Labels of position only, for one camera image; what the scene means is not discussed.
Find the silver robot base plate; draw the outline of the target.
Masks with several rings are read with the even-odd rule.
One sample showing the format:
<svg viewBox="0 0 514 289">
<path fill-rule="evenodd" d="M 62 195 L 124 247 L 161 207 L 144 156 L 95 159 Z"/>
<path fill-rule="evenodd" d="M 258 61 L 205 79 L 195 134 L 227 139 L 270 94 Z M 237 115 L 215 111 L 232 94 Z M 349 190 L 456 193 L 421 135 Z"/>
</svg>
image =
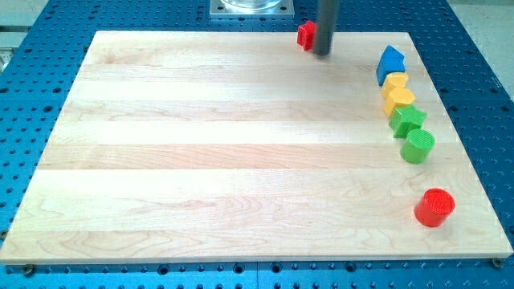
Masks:
<svg viewBox="0 0 514 289">
<path fill-rule="evenodd" d="M 210 16 L 293 16 L 293 0 L 210 0 Z"/>
</svg>

